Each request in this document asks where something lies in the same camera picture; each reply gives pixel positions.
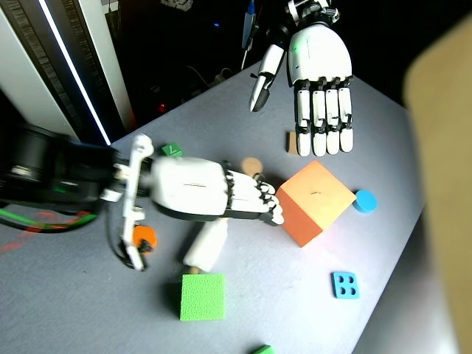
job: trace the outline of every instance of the blue disc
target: blue disc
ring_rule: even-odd
[[[353,205],[359,212],[367,214],[377,209],[377,198],[368,190],[359,190],[355,197]]]

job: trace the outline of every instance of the wooden block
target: wooden block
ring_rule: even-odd
[[[311,162],[277,191],[285,219],[282,227],[303,247],[326,230],[355,195],[318,161]]]
[[[288,133],[288,153],[298,155],[298,150],[296,149],[296,134],[294,131]]]

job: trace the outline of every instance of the blurry tan foreground object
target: blurry tan foreground object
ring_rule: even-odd
[[[472,17],[423,53],[405,98],[419,137],[426,209],[462,353],[472,353]]]

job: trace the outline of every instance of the blue square with holes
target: blue square with holes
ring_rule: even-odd
[[[358,299],[359,289],[354,273],[335,271],[333,274],[334,296],[338,299]]]

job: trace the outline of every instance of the green cube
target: green cube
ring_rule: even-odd
[[[265,345],[264,347],[259,348],[252,354],[275,354],[275,352],[270,345]]]
[[[170,144],[163,146],[162,151],[166,154],[166,156],[182,157],[184,155],[184,152],[176,142],[171,142]]]
[[[224,319],[224,279],[224,274],[185,274],[180,320]]]

